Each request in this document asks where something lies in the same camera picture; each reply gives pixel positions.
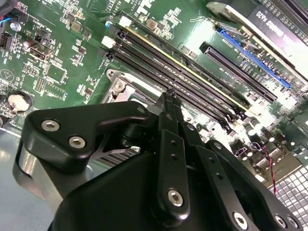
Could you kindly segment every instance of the green circuit board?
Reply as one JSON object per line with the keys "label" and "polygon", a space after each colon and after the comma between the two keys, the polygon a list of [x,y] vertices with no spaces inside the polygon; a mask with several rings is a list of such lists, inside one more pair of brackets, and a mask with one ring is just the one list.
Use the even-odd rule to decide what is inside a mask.
{"label": "green circuit board", "polygon": [[[22,23],[20,32],[12,31],[6,23],[5,31],[13,36],[11,47],[0,50],[0,94],[14,90],[27,93],[34,101],[31,110],[15,114],[7,103],[0,105],[0,114],[12,119],[11,124],[21,129],[25,116],[33,110],[61,108],[100,103],[110,87],[106,76],[108,69],[133,73],[117,62],[107,63],[97,55],[102,39],[108,35],[106,22],[119,23],[123,15],[147,26],[155,20],[161,29],[155,33],[181,50],[190,51],[188,56],[210,73],[246,96],[250,91],[245,85],[230,77],[217,64],[200,51],[200,45],[208,42],[222,52],[262,85],[278,96],[278,101],[264,102],[258,110],[266,112],[267,126],[286,121],[296,113],[304,101],[298,92],[305,86],[294,80],[283,66],[276,63],[293,85],[288,92],[283,86],[266,75],[260,68],[243,58],[240,51],[228,43],[215,30],[214,16],[207,9],[206,0],[22,0],[17,8],[27,13],[28,21]],[[134,24],[131,29],[147,37]],[[48,47],[53,54],[48,60],[35,59],[23,49],[23,43],[38,31],[50,33]]]}

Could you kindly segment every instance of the black ram slot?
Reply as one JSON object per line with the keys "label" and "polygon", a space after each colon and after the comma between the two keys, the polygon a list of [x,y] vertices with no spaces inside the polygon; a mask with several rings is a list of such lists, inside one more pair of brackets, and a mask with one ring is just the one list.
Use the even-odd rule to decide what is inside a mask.
{"label": "black ram slot", "polygon": [[[226,97],[224,97],[223,95],[219,94],[218,92],[214,91],[209,85],[207,85],[206,83],[204,83],[203,81],[201,81],[200,79],[194,77],[192,74],[190,74],[188,71],[186,71],[185,69],[183,69],[181,66],[179,66],[177,63],[171,61],[170,59],[168,59],[167,57],[165,57],[164,55],[162,55],[158,50],[154,49],[153,47],[151,47],[150,45],[148,45],[147,43],[145,43],[144,41],[142,41],[141,39],[139,39],[137,36],[128,33],[127,34],[127,38],[128,41],[137,44],[138,46],[140,46],[141,48],[143,48],[144,50],[146,50],[147,52],[149,52],[150,54],[152,54],[157,60],[159,60],[161,63],[164,63],[164,65],[168,66],[169,68],[174,69],[175,71],[177,71],[180,75],[184,75],[185,77],[187,77],[190,81],[195,82],[196,84],[202,86],[203,88],[205,88],[208,92],[212,93],[213,95],[215,95],[216,98],[220,99],[221,101],[223,101],[225,104],[227,104],[229,107],[234,108],[237,107],[237,105],[235,105],[234,103],[230,102],[229,99],[227,99]],[[214,77],[212,74],[207,74],[205,72],[200,73],[201,76],[206,79],[206,80],[210,80],[214,79],[216,77]],[[219,84],[227,89],[228,91],[232,91],[232,94],[236,97],[236,99],[234,100],[240,100],[241,103],[243,105],[245,105],[246,107],[248,107],[250,104],[249,102],[243,97],[241,96],[239,93],[235,92],[233,89],[231,89],[228,85],[219,82]]]}
{"label": "black ram slot", "polygon": [[203,44],[201,50],[204,54],[206,54],[211,60],[224,68],[231,75],[236,77],[243,84],[250,87],[250,89],[257,92],[261,97],[269,101],[270,103],[277,100],[277,96],[267,90],[262,84],[256,81],[254,78],[249,76],[245,71],[238,68],[231,60],[229,60],[226,56],[221,54],[215,48],[208,44]]}
{"label": "black ram slot", "polygon": [[[172,85],[166,83],[166,80],[161,78],[159,75],[155,74],[154,72],[146,69],[144,66],[140,65],[136,61],[132,60],[131,58],[125,56],[121,53],[116,53],[114,56],[114,59],[117,61],[129,66],[132,68],[135,72],[139,73],[140,75],[143,75],[150,80],[154,81],[156,84],[164,88],[163,90],[166,91],[170,87],[173,87]],[[207,115],[209,118],[215,120],[216,122],[220,124],[228,125],[224,118],[222,118],[219,114],[214,113],[210,110],[205,110],[205,106],[208,106],[206,103],[200,103],[198,100],[189,97],[189,95],[181,92],[179,89],[175,88],[176,93],[180,96],[181,99],[183,99],[186,103],[194,106],[196,109],[200,110],[202,113]]]}
{"label": "black ram slot", "polygon": [[[157,42],[160,43],[160,46],[162,48],[167,48],[167,50],[172,51],[173,53],[177,54],[179,57],[181,57],[181,59],[184,61],[183,64],[185,64],[187,66],[187,68],[189,68],[191,65],[190,64],[194,64],[194,66],[198,66],[198,69],[200,70],[200,75],[201,77],[203,77],[204,79],[206,79],[207,81],[210,82],[216,82],[216,85],[219,85],[220,89],[225,89],[227,90],[229,93],[227,93],[229,95],[229,97],[233,97],[233,99],[235,101],[240,101],[241,104],[243,104],[245,107],[249,107],[250,103],[249,101],[247,101],[245,99],[245,97],[243,97],[241,94],[239,94],[238,92],[236,92],[234,89],[232,89],[231,87],[229,87],[227,84],[221,82],[217,77],[215,77],[213,74],[209,73],[208,71],[206,71],[204,68],[202,68],[199,64],[197,64],[196,62],[194,62],[193,60],[187,58],[184,54],[182,54],[181,52],[178,51],[177,48],[173,47],[171,44],[169,44],[168,42],[164,41],[163,39],[161,39],[160,37],[158,37],[156,34],[154,34],[152,31],[150,31],[148,28],[146,28],[144,25],[135,22],[133,20],[134,24],[140,26],[140,28],[149,33],[152,37],[154,37]],[[149,44],[145,43],[144,41],[142,41],[140,38],[138,38],[137,36],[135,36],[134,34],[131,34],[130,32],[128,32],[127,30],[123,29],[124,31],[126,31],[127,36],[126,39],[130,42],[136,43],[137,45],[139,45],[140,47],[142,47],[144,50],[150,52],[152,55],[154,55],[157,59],[159,58],[160,60],[163,60],[165,63],[168,63],[169,66],[172,66],[175,70],[177,70],[178,72],[183,73],[184,75],[186,75],[186,77],[191,77],[192,79],[194,79],[195,81],[198,81],[199,83],[202,83],[202,86],[206,86],[207,90],[211,87],[208,86],[207,84],[205,84],[204,82],[202,82],[201,80],[197,79],[196,77],[194,77],[193,75],[191,75],[189,72],[187,72],[185,69],[183,69],[180,65],[178,65],[177,63],[171,61],[170,59],[168,59],[167,57],[165,57],[163,54],[161,54],[158,50],[154,49],[153,47],[151,47]],[[220,95],[219,93],[215,92],[216,97],[220,98],[221,100],[223,100],[225,103],[226,102],[230,102],[229,99],[225,98],[223,95]]]}
{"label": "black ram slot", "polygon": [[[227,111],[227,109],[221,107],[221,105],[219,105],[219,103],[215,104],[215,102],[211,102],[209,99],[207,99],[204,96],[204,93],[202,91],[200,91],[198,88],[196,88],[194,85],[188,85],[188,84],[186,84],[186,81],[181,81],[180,79],[179,79],[180,81],[177,81],[177,78],[171,72],[166,70],[163,66],[159,66],[159,65],[157,65],[157,63],[152,62],[151,58],[147,57],[146,55],[144,55],[140,51],[136,50],[132,46],[129,46],[127,44],[122,44],[122,48],[121,49],[125,53],[134,56],[138,60],[141,60],[142,62],[144,62],[145,64],[150,66],[152,69],[154,69],[156,72],[160,73],[161,75],[164,75],[164,76],[168,77],[171,81],[177,82],[177,84],[179,86],[181,86],[182,88],[186,89],[186,91],[188,91],[190,94],[194,95],[195,98],[202,99],[208,105],[210,105],[212,108],[215,108],[220,113],[222,113],[224,115],[229,115],[229,117],[232,117],[232,115],[230,114],[230,111]],[[190,88],[194,88],[195,91],[196,91],[196,94],[194,94],[190,90]]]}
{"label": "black ram slot", "polygon": [[[126,44],[126,43],[123,43],[122,47],[126,50],[133,51],[134,53],[138,53],[138,55],[142,55],[142,53],[140,51],[136,50],[134,47],[132,47],[132,46]],[[229,107],[228,109],[233,110],[234,108],[237,108],[237,105],[230,102],[228,99],[223,97],[221,94],[214,91],[209,85],[205,84],[204,82],[202,82],[198,78],[195,78],[192,74],[190,74],[186,70],[179,71],[178,68],[176,68],[174,65],[170,64],[171,63],[170,60],[169,60],[169,62],[167,62],[165,56],[163,56],[163,57],[158,56],[158,54],[156,52],[151,53],[151,54],[155,57],[156,60],[154,59],[154,61],[156,62],[157,65],[160,66],[160,68],[166,69],[166,67],[167,67],[167,70],[170,73],[172,73],[173,75],[176,75],[180,78],[185,77],[186,80],[187,80],[186,82],[190,81],[192,83],[191,87],[195,88],[199,92],[200,92],[200,87],[204,88],[208,92],[208,94],[210,94],[213,98],[219,99],[222,103],[227,105]]]}
{"label": "black ram slot", "polygon": [[158,66],[153,64],[153,62],[151,62],[151,59],[149,57],[147,57],[146,55],[144,55],[142,53],[138,53],[136,50],[133,50],[133,49],[132,50],[123,49],[123,51],[130,56],[134,56],[135,59],[138,59],[138,60],[142,61],[143,63],[147,64],[149,67],[151,67],[153,70],[155,70],[158,73],[158,76],[167,77],[168,81],[176,83],[178,86],[181,87],[181,89],[184,89],[186,92],[189,92],[189,94],[187,94],[187,95],[190,95],[191,98],[195,99],[197,102],[200,101],[199,103],[208,105],[211,108],[218,111],[218,115],[223,114],[223,115],[228,115],[229,117],[232,117],[232,115],[230,115],[230,113],[228,111],[226,111],[224,108],[213,104],[210,100],[205,98],[202,95],[202,92],[200,92],[199,90],[195,89],[196,91],[198,91],[198,94],[193,93],[193,91],[190,90],[189,86],[184,84],[182,81],[177,81],[175,77],[173,77],[172,75],[170,75],[169,73],[164,71],[164,69],[160,69]]}
{"label": "black ram slot", "polygon": [[[143,24],[141,24],[138,21],[135,21],[135,19],[133,17],[131,17],[130,15],[126,15],[126,17],[130,18],[130,20],[133,22],[134,25],[136,25],[139,29],[143,30],[144,32],[148,33],[150,36],[152,36],[154,39],[156,39],[159,43],[160,43],[160,47],[162,48],[167,48],[168,50],[172,51],[173,53],[175,53],[176,55],[178,55],[179,57],[181,57],[181,59],[184,61],[184,63],[186,64],[186,66],[189,68],[192,64],[192,66],[198,67],[199,69],[199,74],[206,80],[210,80],[211,82],[217,82],[218,85],[221,85],[223,88],[225,88],[226,90],[228,90],[231,95],[229,94],[229,96],[231,97],[232,95],[237,99],[240,100],[241,103],[243,105],[245,105],[246,107],[250,106],[249,101],[247,101],[245,99],[245,97],[243,97],[241,94],[239,94],[238,92],[236,92],[234,89],[232,89],[231,87],[229,87],[227,84],[225,84],[224,82],[221,82],[219,80],[219,78],[217,78],[216,76],[214,76],[212,73],[208,72],[205,68],[201,67],[197,62],[195,62],[194,60],[188,58],[185,54],[183,54],[182,52],[180,52],[176,47],[174,47],[173,45],[171,45],[170,43],[168,43],[167,41],[163,40],[161,37],[159,37],[157,34],[153,33],[153,31],[149,30],[149,28],[147,28],[146,26],[144,26]],[[136,39],[140,40],[138,37],[132,35],[132,34],[128,34],[130,37],[135,37]],[[177,67],[178,70],[183,71],[183,69],[179,66]]]}

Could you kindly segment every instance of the pcie slot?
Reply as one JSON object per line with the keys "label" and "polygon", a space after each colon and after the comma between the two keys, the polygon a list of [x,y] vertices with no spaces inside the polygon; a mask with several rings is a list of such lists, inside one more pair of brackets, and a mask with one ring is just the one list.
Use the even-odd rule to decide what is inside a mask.
{"label": "pcie slot", "polygon": [[[142,25],[141,23],[135,21],[131,16],[126,15],[126,17],[128,17],[130,20],[132,20],[132,22],[134,23],[134,25],[136,25],[139,29],[143,30],[144,32],[148,33],[150,37],[153,37],[154,39],[157,40],[157,42],[159,42],[161,44],[161,47],[165,47],[166,49],[172,51],[174,54],[178,55],[183,61],[184,64],[178,65],[176,62],[173,62],[172,60],[168,59],[164,54],[162,54],[162,52],[159,51],[159,49],[157,49],[157,47],[154,47],[152,45],[149,45],[149,42],[145,42],[143,39],[141,39],[142,37],[138,36],[137,34],[135,34],[133,31],[131,31],[129,28],[126,28],[126,30],[128,31],[128,38],[129,39],[133,39],[133,41],[135,43],[137,43],[139,46],[142,46],[145,48],[145,50],[149,50],[152,53],[155,52],[156,55],[160,56],[161,59],[164,59],[165,62],[168,62],[169,64],[173,65],[173,68],[180,71],[180,72],[184,72],[184,73],[189,73],[194,79],[200,80],[197,74],[193,73],[192,70],[189,69],[189,67],[191,66],[191,64],[193,64],[194,66],[198,66],[199,69],[199,74],[201,75],[203,80],[200,80],[201,82],[203,82],[204,85],[208,85],[210,88],[212,88],[214,90],[214,92],[216,92],[217,94],[220,94],[221,97],[225,97],[227,99],[227,101],[230,101],[231,96],[233,95],[236,100],[240,100],[241,103],[244,105],[241,106],[239,103],[237,103],[237,101],[235,99],[231,99],[231,102],[234,103],[237,106],[240,106],[240,108],[243,108],[244,110],[247,110],[247,107],[250,105],[249,102],[238,92],[236,92],[234,89],[230,88],[227,84],[221,82],[217,77],[215,77],[214,75],[212,75],[210,72],[206,71],[203,67],[201,67],[198,63],[196,63],[195,61],[191,60],[190,58],[188,58],[185,54],[181,53],[177,48],[175,48],[174,46],[172,46],[170,43],[168,43],[167,41],[161,39],[158,35],[154,34],[151,30],[149,30],[147,27],[145,27],[144,25]],[[211,80],[210,82],[213,82],[212,80],[216,81],[220,86],[222,86],[223,88],[225,88],[226,90],[228,90],[230,93],[228,94],[228,96],[221,92],[219,89],[217,89],[216,87],[214,87],[211,83],[208,83],[208,80]]]}
{"label": "pcie slot", "polygon": [[[213,95],[215,98],[219,99],[220,101],[224,102],[226,105],[228,105],[231,109],[237,108],[238,105],[231,102],[229,99],[224,97],[219,92],[216,92],[214,89],[212,89],[209,85],[205,84],[203,81],[199,80],[192,74],[190,74],[185,69],[181,68],[179,65],[177,65],[175,62],[172,62],[167,57],[162,55],[159,51],[156,49],[153,49],[150,45],[147,43],[144,43],[142,40],[140,40],[135,35],[128,33],[126,40],[128,40],[131,43],[137,44],[139,47],[143,48],[145,51],[149,52],[151,55],[153,55],[160,63],[162,63],[164,66],[170,68],[173,72],[177,74],[177,76],[183,76],[186,77],[189,81],[195,83],[196,85],[201,86],[206,91],[208,91],[211,95]],[[239,98],[242,100],[242,103],[245,106],[249,106],[249,102],[244,98],[239,96]]]}
{"label": "pcie slot", "polygon": [[129,66],[132,68],[136,73],[143,75],[153,82],[155,82],[157,85],[163,88],[164,91],[166,91],[170,87],[174,87],[176,93],[179,95],[181,99],[183,99],[186,103],[194,106],[196,109],[198,109],[200,112],[207,115],[209,118],[215,120],[216,122],[220,124],[227,124],[225,119],[219,115],[218,112],[214,112],[213,109],[211,110],[209,108],[209,105],[205,102],[202,102],[201,100],[198,100],[196,96],[189,95],[185,91],[181,90],[180,88],[177,88],[176,86],[170,84],[170,81],[166,78],[163,78],[162,76],[159,76],[158,74],[152,72],[151,70],[145,68],[138,62],[134,61],[133,59],[127,57],[126,55],[116,52],[114,59],[117,60],[120,63],[123,63],[124,65]]}
{"label": "pcie slot", "polygon": [[262,84],[250,77],[246,72],[238,68],[231,60],[219,53],[215,48],[204,45],[204,54],[206,54],[211,60],[220,65],[229,74],[236,77],[243,84],[250,87],[250,89],[256,91],[260,96],[264,97],[269,102],[277,100],[277,96],[268,91]]}
{"label": "pcie slot", "polygon": [[[141,53],[139,50],[135,49],[134,47],[132,47],[132,46],[126,44],[126,43],[122,44],[122,48],[127,53],[130,53],[130,52],[133,53],[138,58],[144,56],[144,54]],[[204,88],[208,92],[208,94],[212,96],[212,99],[216,98],[217,100],[220,100],[222,103],[227,105],[229,107],[228,108],[229,111],[237,108],[237,105],[232,104],[230,101],[228,101],[227,99],[222,97],[220,94],[217,94],[215,91],[213,91],[213,89],[211,89],[208,85],[206,85],[202,81],[197,80],[196,78],[194,78],[192,75],[190,75],[186,71],[182,71],[182,72],[178,71],[177,68],[174,67],[174,65],[171,65],[171,64],[169,64],[170,62],[165,61],[165,57],[161,57],[161,55],[157,55],[156,52],[152,53],[152,55],[155,57],[155,59],[157,59],[157,60],[154,59],[154,61],[155,61],[156,65],[160,66],[159,70],[167,71],[167,72],[164,72],[165,75],[169,75],[169,77],[171,77],[170,74],[176,75],[181,82],[188,83],[190,85],[190,87],[194,88],[201,95],[203,95],[204,93],[201,92],[200,89]],[[149,64],[152,64],[150,59],[144,60],[144,62],[148,62]]]}
{"label": "pcie slot", "polygon": [[277,5],[279,2],[286,10],[288,10],[302,25],[308,29],[308,11],[302,7],[296,0],[276,0],[273,1]]}
{"label": "pcie slot", "polygon": [[190,95],[192,95],[195,99],[201,99],[203,102],[205,102],[210,107],[214,108],[216,111],[218,111],[220,114],[228,115],[229,118],[232,117],[229,111],[227,111],[225,108],[223,108],[219,103],[211,102],[208,98],[206,98],[202,91],[200,91],[198,88],[196,88],[194,85],[189,85],[187,82],[182,81],[181,79],[177,79],[175,75],[167,71],[162,66],[157,65],[154,63],[151,58],[144,55],[142,52],[139,52],[138,50],[134,49],[132,46],[128,46],[127,44],[122,44],[122,47],[120,48],[122,51],[127,53],[130,56],[134,56],[135,59],[138,59],[142,61],[143,63],[147,64],[149,67],[151,67],[153,70],[155,70],[157,73],[159,73],[162,76],[165,76],[169,79],[169,81],[176,82],[178,86],[180,86],[182,89],[185,89]]}
{"label": "pcie slot", "polygon": [[270,70],[264,63],[262,63],[257,57],[255,57],[252,53],[250,53],[247,50],[244,50],[242,46],[235,40],[233,39],[230,35],[226,33],[226,31],[218,28],[217,31],[224,37],[226,38],[233,46],[235,46],[241,53],[243,53],[247,58],[249,58],[252,62],[254,62],[256,65],[261,67],[264,71],[266,71],[270,76],[275,78],[278,82],[280,82],[282,85],[285,87],[291,89],[292,86],[285,81],[284,79],[278,77],[272,70]]}

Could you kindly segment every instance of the ram slot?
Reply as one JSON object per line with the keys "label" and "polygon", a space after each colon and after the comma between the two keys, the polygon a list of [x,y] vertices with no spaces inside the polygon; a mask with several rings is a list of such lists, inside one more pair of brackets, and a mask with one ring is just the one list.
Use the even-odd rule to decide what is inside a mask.
{"label": "ram slot", "polygon": [[272,103],[277,100],[277,96],[271,93],[262,84],[256,81],[254,78],[249,76],[245,71],[238,68],[231,60],[221,54],[215,48],[208,44],[203,44],[204,54],[207,55],[212,61],[217,63],[220,67],[225,69],[229,74],[237,78],[240,82],[248,86],[251,90],[258,93],[261,97]]}
{"label": "ram slot", "polygon": [[[115,33],[117,33],[119,35],[119,31],[116,30],[117,28],[115,26],[111,26],[110,27],[110,31],[113,31]],[[151,54],[156,54],[158,57],[160,57],[160,59],[164,60],[164,62],[167,62],[169,65],[171,65],[175,70],[179,71],[179,72],[184,72],[186,75],[187,73],[190,74],[190,76],[193,77],[193,79],[198,79],[198,81],[203,82],[204,85],[207,85],[207,87],[210,87],[212,89],[212,92],[215,92],[216,96],[220,95],[220,99],[222,97],[224,97],[224,102],[229,101],[229,103],[236,105],[237,107],[244,109],[245,111],[249,111],[248,106],[249,106],[249,102],[242,96],[236,97],[236,99],[233,99],[232,96],[234,95],[239,95],[237,92],[235,92],[233,90],[233,94],[232,93],[224,93],[221,89],[219,89],[218,87],[214,86],[210,81],[208,81],[208,79],[210,79],[210,77],[202,77],[199,74],[195,73],[194,71],[192,71],[189,66],[190,63],[193,62],[192,60],[188,60],[187,57],[185,57],[184,54],[181,54],[176,48],[174,48],[172,45],[168,44],[167,42],[160,40],[159,42],[162,42],[162,46],[165,46],[165,49],[167,50],[171,50],[173,53],[178,54],[181,58],[183,58],[184,63],[183,62],[179,62],[177,60],[175,60],[172,56],[170,56],[169,54],[167,54],[166,52],[164,52],[163,50],[161,50],[159,47],[151,44],[151,42],[149,42],[148,40],[146,40],[145,38],[143,38],[142,36],[138,35],[136,32],[134,32],[133,30],[131,30],[129,27],[126,27],[123,29],[122,33],[120,33],[122,35],[125,36],[125,38],[132,42],[137,44],[138,46],[142,47],[144,50],[146,51],[150,51]]]}
{"label": "ram slot", "polygon": [[[189,57],[187,57],[185,54],[183,54],[182,52],[180,52],[176,47],[172,46],[170,43],[168,43],[167,41],[161,39],[157,34],[153,33],[153,31],[149,30],[149,28],[147,28],[146,26],[144,26],[143,24],[141,24],[138,21],[135,21],[134,18],[132,18],[130,15],[126,15],[126,17],[128,17],[133,24],[143,30],[144,32],[146,32],[147,34],[149,34],[149,37],[154,38],[155,40],[157,40],[160,43],[160,47],[162,48],[167,48],[168,50],[172,51],[172,53],[178,55],[183,61],[184,64],[186,64],[187,68],[193,67],[193,69],[197,70],[199,72],[199,74],[202,76],[203,79],[214,83],[215,85],[218,85],[219,88],[223,88],[225,90],[227,90],[228,96],[234,96],[237,100],[239,100],[244,106],[249,107],[249,101],[246,100],[245,97],[243,97],[241,94],[239,94],[238,92],[236,92],[234,89],[232,89],[231,87],[229,87],[227,84],[225,84],[224,82],[221,82],[219,78],[217,78],[216,76],[214,76],[213,74],[211,74],[209,71],[207,71],[205,68],[203,68],[202,66],[200,66],[197,62],[195,62],[194,60],[190,59]],[[142,41],[142,39],[140,39],[138,37],[138,35],[135,35],[134,33],[132,33],[131,35],[129,34],[130,37],[132,38],[136,38],[140,41]],[[181,71],[185,71],[185,68],[182,68],[180,65],[177,65],[175,67],[178,70]]]}
{"label": "ram slot", "polygon": [[166,70],[162,66],[159,66],[157,63],[154,63],[150,57],[134,49],[132,46],[129,46],[127,44],[122,44],[122,47],[120,49],[123,52],[127,53],[128,55],[133,56],[135,59],[138,59],[142,61],[143,63],[147,64],[149,67],[155,70],[159,75],[165,76],[167,79],[169,79],[169,81],[176,82],[178,86],[180,86],[182,89],[185,89],[185,91],[188,94],[192,95],[195,99],[201,99],[203,102],[205,102],[210,107],[214,108],[220,114],[226,115],[228,116],[228,118],[232,118],[229,108],[226,109],[226,108],[223,108],[217,102],[211,102],[208,98],[206,98],[203,95],[204,93],[200,89],[198,89],[194,84],[191,84],[191,82],[183,81],[182,79],[177,79],[175,75],[170,73],[168,70]]}
{"label": "ram slot", "polygon": [[185,103],[188,103],[191,106],[195,107],[196,109],[207,115],[212,120],[224,125],[224,127],[228,126],[226,119],[221,116],[221,113],[219,111],[217,111],[215,108],[212,108],[211,105],[207,104],[206,102],[198,98],[195,94],[191,93],[189,89],[187,89],[180,83],[168,79],[164,75],[154,73],[145,66],[141,65],[140,63],[128,57],[126,53],[122,53],[120,51],[112,51],[112,52],[107,52],[106,57],[108,58],[112,57],[112,59],[115,59],[118,62],[126,65],[127,67],[130,67],[135,73],[150,79],[155,84],[160,86],[163,91],[166,91],[169,88],[174,88],[177,95]]}
{"label": "ram slot", "polygon": [[[223,101],[229,107],[231,107],[231,108],[238,107],[237,104],[235,104],[234,102],[230,101],[223,94],[220,94],[219,92],[215,91],[210,85],[208,85],[208,84],[204,83],[202,80],[196,78],[190,72],[188,72],[187,70],[182,68],[177,63],[171,61],[166,56],[162,55],[158,50],[154,49],[152,46],[150,46],[149,44],[145,43],[144,41],[142,41],[140,38],[138,38],[134,34],[128,33],[127,37],[126,37],[126,40],[131,42],[131,43],[137,44],[139,47],[143,48],[145,51],[147,51],[151,55],[153,55],[160,63],[162,63],[163,65],[165,65],[168,68],[172,69],[172,71],[177,73],[179,76],[185,76],[190,81],[192,81],[195,84],[203,87],[205,90],[210,92],[212,95],[215,95],[216,98],[218,98],[221,101]],[[200,70],[200,74],[202,75],[203,79],[205,79],[205,80],[212,81],[212,79],[217,79],[212,74],[209,75],[208,73],[205,73],[204,71],[201,71],[201,70]],[[222,82],[220,82],[219,84],[222,85],[223,88],[226,88],[228,91],[230,91],[231,94],[234,95],[237,100],[240,100],[241,103],[244,104],[246,107],[249,106],[249,102],[243,96],[241,96],[239,93],[237,93],[232,88],[230,88],[228,85],[226,85],[226,84],[224,84]]]}

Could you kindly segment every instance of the metal bracket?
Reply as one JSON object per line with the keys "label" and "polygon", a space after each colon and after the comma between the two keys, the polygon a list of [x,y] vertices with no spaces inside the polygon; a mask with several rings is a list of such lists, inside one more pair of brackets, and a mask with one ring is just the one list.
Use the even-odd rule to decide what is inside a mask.
{"label": "metal bracket", "polygon": [[19,155],[18,166],[14,166],[17,182],[28,181],[24,186],[33,194],[44,199],[55,213],[62,200],[75,188],[86,183],[86,170],[78,174],[63,174],[29,153],[23,146]]}

